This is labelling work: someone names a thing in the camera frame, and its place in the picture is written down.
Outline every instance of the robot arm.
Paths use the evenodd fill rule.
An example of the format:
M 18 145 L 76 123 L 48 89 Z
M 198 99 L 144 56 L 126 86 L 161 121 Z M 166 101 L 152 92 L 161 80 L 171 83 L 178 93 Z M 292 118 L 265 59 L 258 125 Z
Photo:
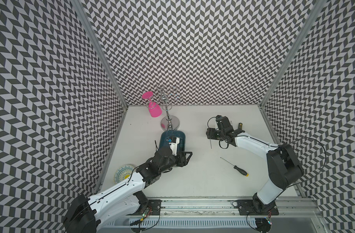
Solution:
M 179 142 L 170 143 L 175 148 Z M 173 155 L 170 147 L 162 147 L 154 157 L 140 165 L 126 180 L 95 195 L 86 198 L 80 195 L 75 198 L 66 216 L 64 227 L 67 233 L 95 233 L 97 230 L 119 217 L 144 212 L 148 199 L 142 190 L 156 182 L 161 174 L 172 167 L 183 167 L 188 164 L 191 152 L 176 152 Z
M 266 161 L 269 177 L 263 188 L 254 194 L 253 209 L 257 213 L 267 212 L 278 195 L 303 175 L 293 148 L 288 144 L 277 145 L 251 137 L 242 129 L 234 130 L 227 117 L 216 116 L 216 123 L 218 129 L 208 128 L 207 138 L 242 147 Z

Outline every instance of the chevron patterned wall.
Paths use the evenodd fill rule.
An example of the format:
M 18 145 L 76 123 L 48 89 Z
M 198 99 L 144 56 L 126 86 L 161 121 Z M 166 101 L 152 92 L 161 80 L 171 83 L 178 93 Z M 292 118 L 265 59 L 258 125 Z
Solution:
M 0 0 L 0 233 L 62 232 L 121 115 L 68 0 Z
M 258 104 L 315 0 L 82 0 L 128 104 Z
M 282 142 L 316 137 L 328 164 L 302 184 L 332 232 L 355 232 L 355 0 L 328 1 L 266 112 Z M 314 143 L 295 145 L 307 178 L 323 164 Z

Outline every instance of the small tool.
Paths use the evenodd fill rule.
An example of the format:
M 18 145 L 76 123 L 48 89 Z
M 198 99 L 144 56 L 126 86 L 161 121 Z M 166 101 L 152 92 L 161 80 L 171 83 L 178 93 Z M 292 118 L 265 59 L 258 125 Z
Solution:
M 244 176 L 249 176 L 249 174 L 248 174 L 247 172 L 245 172 L 245 170 L 243 170 L 243 169 L 237 167 L 236 165 L 231 164 L 231 163 L 228 162 L 228 161 L 226 161 L 226 162 L 229 163 L 230 165 L 232 165 L 233 168 L 236 169 L 236 170 L 238 170 L 242 175 L 244 175 Z

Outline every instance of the white floor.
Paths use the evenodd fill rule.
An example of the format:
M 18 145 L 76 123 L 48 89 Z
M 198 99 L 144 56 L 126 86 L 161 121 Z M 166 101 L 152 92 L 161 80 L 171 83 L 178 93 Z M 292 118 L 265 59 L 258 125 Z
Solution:
M 146 196 L 253 196 L 262 188 L 268 179 L 264 160 L 239 147 L 230 145 L 228 149 L 221 149 L 216 140 L 211 141 L 211 149 L 205 134 L 208 119 L 222 115 L 232 121 L 234 128 L 241 122 L 243 130 L 250 135 L 273 142 L 256 105 L 174 106 L 170 113 L 180 119 L 178 130 L 186 135 L 185 151 L 193 152 L 193 156 L 187 166 L 173 168 L 144 189 Z M 146 107 L 129 107 L 101 190 L 114 185 L 114 173 L 120 166 L 137 166 L 154 156 L 154 140 L 159 145 L 163 133 L 160 121 L 165 115 L 163 112 L 160 117 L 152 118 Z M 209 126 L 216 126 L 214 119 L 210 120 Z M 220 157 L 244 169 L 249 176 L 241 175 Z M 281 196 L 297 194 L 291 187 Z

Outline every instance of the wire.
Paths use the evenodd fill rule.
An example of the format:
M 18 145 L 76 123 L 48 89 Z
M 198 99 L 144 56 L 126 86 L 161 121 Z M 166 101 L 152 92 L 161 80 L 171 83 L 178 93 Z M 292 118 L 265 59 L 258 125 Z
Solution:
M 89 206 L 85 207 L 84 209 L 82 209 L 81 212 L 79 212 L 75 217 L 71 218 L 71 219 L 76 219 L 83 211 L 85 211 L 85 209 L 87 209 L 88 207 L 90 207 L 92 204 L 96 203 L 95 201 L 92 202 Z M 73 222 L 71 221 L 70 224 L 68 225 L 68 227 L 66 227 L 66 229 L 69 229 L 69 227 L 71 226 Z
M 227 148 L 229 147 L 229 143 L 228 143 L 228 142 L 227 142 L 227 147 L 226 147 L 226 148 L 223 148 L 222 145 L 220 144 L 220 142 L 222 142 L 222 140 L 219 140 L 219 146 L 220 146 L 220 148 L 222 148 L 222 149 L 227 149 Z
M 240 136 L 237 136 L 237 137 L 249 137 L 249 136 L 247 136 L 247 135 L 240 135 Z M 258 142 L 261 142 L 261 143 L 263 143 L 263 144 L 265 144 L 265 145 L 267 145 L 267 146 L 269 146 L 269 147 L 275 147 L 275 146 L 271 146 L 271 145 L 269 145 L 269 144 L 267 144 L 267 143 L 265 143 L 265 142 L 262 142 L 261 140 L 258 140 L 258 139 L 254 138 L 254 137 L 249 137 L 249 138 L 254 139 L 254 140 L 258 141 Z
M 238 205 L 233 205 L 234 202 L 236 202 L 236 201 L 232 201 L 232 202 L 231 202 L 231 205 L 232 205 L 233 207 L 237 208 Z
M 132 178 L 133 171 L 134 171 L 136 168 L 140 167 L 140 166 L 141 166 L 141 165 L 138 165 L 137 167 L 135 167 L 135 168 L 132 170 L 132 173 L 131 173 L 130 179 L 129 179 L 128 182 L 127 182 L 127 185 L 128 185 L 128 183 L 130 182 L 130 180 L 131 180 L 131 178 Z
M 104 197 L 106 197 L 107 195 L 111 194 L 112 192 L 115 192 L 116 190 L 122 188 L 124 185 L 126 185 L 126 183 L 122 184 L 121 186 L 119 186 L 118 188 L 114 189 L 113 191 L 111 191 L 110 193 L 107 193 L 106 195 L 102 196 L 101 198 L 98 199 L 101 200 L 101 199 L 104 199 Z
M 212 118 L 208 119 L 208 121 L 207 121 L 207 128 L 210 128 L 210 127 L 208 126 L 208 122 L 209 122 Z
M 141 210 L 141 211 L 138 211 L 138 212 L 134 212 L 133 214 L 137 214 L 137 213 L 144 213 L 145 210 Z
M 252 226 L 250 226 L 249 222 L 247 221 L 247 217 L 249 216 L 249 214 L 252 214 L 252 213 L 255 213 L 257 214 L 256 212 L 249 212 L 247 215 L 246 215 L 246 223 L 249 225 L 249 227 L 253 228 Z
M 154 224 L 153 226 L 151 226 L 151 227 L 149 227 L 149 228 L 146 228 L 146 229 L 143 230 L 143 231 L 146 231 L 146 230 L 149 230 L 149 229 L 155 227 L 155 226 L 158 224 L 158 222 L 159 222 L 160 219 L 161 219 L 161 210 L 159 211 L 159 217 L 158 217 L 158 221 L 156 222 L 156 224 Z
M 289 187 L 291 187 L 291 186 L 294 186 L 294 185 L 297 185 L 297 184 L 304 183 L 304 182 L 309 181 L 309 180 L 311 180 L 311 179 L 313 179 L 313 178 L 316 178 L 317 175 L 319 175 L 319 174 L 322 172 L 323 168 L 324 168 L 325 165 L 326 165 L 326 159 L 327 159 L 328 155 L 326 154 L 326 150 L 325 150 L 325 148 L 324 148 L 324 145 L 323 145 L 319 140 L 317 140 L 317 139 L 315 139 L 315 138 L 313 138 L 313 137 L 301 137 L 301 138 L 299 138 L 299 139 L 297 139 L 297 140 L 295 140 L 295 141 L 292 141 L 291 143 L 293 143 L 293 142 L 298 142 L 298 141 L 300 141 L 301 139 L 311 139 L 311 140 L 314 140 L 314 141 L 316 141 L 316 142 L 322 147 L 322 149 L 323 149 L 323 151 L 324 151 L 324 154 L 325 154 L 324 164 L 320 167 L 319 172 L 316 173 L 316 175 L 314 175 L 313 177 L 311 177 L 311 178 L 309 178 L 309 179 L 306 179 L 305 181 L 302 181 L 302 182 L 299 182 L 299 183 L 291 184 L 291 185 L 287 186 L 287 188 L 289 188 Z M 284 189 L 276 198 L 278 198 L 286 189 Z
M 210 127 L 208 126 L 208 122 L 209 122 L 212 118 L 208 119 L 208 121 L 207 121 L 207 128 L 208 128 L 208 129 L 210 128 Z M 210 130 L 210 147 L 211 147 L 211 149 L 212 149 L 212 145 L 211 145 L 211 130 Z
M 164 172 L 162 172 L 162 173 L 167 173 L 167 172 L 170 172 L 170 171 L 172 171 L 172 168 L 170 168 L 169 170 L 164 171 Z
M 148 212 L 148 214 L 147 214 L 147 216 L 145 218 L 149 217 L 149 215 L 152 213 L 152 207 L 148 206 L 148 208 L 149 208 L 149 212 Z
M 157 147 L 157 141 L 155 140 L 154 143 L 156 144 L 156 152 L 159 150 L 159 148 Z

